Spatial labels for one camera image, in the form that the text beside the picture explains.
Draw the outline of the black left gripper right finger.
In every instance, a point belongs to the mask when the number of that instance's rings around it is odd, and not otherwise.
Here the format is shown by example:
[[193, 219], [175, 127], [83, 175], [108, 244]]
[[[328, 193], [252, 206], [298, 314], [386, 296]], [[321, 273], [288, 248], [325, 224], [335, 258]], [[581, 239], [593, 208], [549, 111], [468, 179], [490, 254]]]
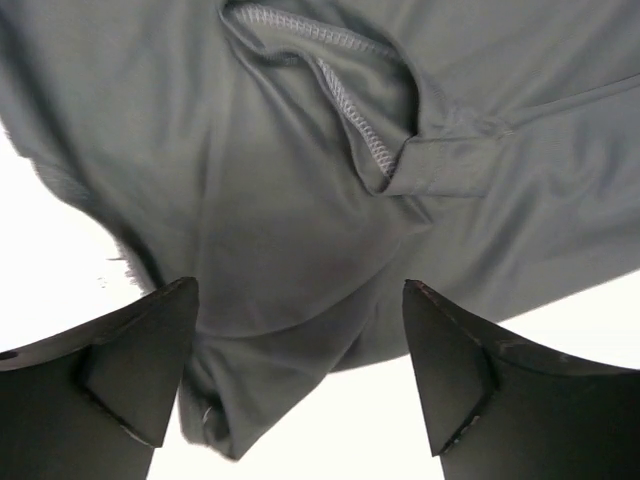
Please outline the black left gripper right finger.
[[448, 479], [635, 479], [639, 374], [533, 342], [422, 282], [403, 320], [431, 453]]

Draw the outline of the dark grey t-shirt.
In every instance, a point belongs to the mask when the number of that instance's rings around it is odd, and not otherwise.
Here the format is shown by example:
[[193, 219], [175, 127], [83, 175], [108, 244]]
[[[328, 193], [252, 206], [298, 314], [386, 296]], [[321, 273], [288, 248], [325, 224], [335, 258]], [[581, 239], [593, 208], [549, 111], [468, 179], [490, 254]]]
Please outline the dark grey t-shirt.
[[5, 1], [1, 120], [146, 286], [198, 280], [186, 438], [241, 458], [403, 356], [639, 267], [635, 1]]

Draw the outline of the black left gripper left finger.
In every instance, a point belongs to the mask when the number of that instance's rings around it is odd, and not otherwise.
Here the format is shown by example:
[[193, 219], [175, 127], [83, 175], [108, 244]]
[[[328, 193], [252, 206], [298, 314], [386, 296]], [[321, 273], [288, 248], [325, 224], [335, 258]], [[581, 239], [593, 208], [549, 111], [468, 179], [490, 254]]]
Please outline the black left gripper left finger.
[[190, 351], [198, 283], [1, 354], [1, 476], [144, 479]]

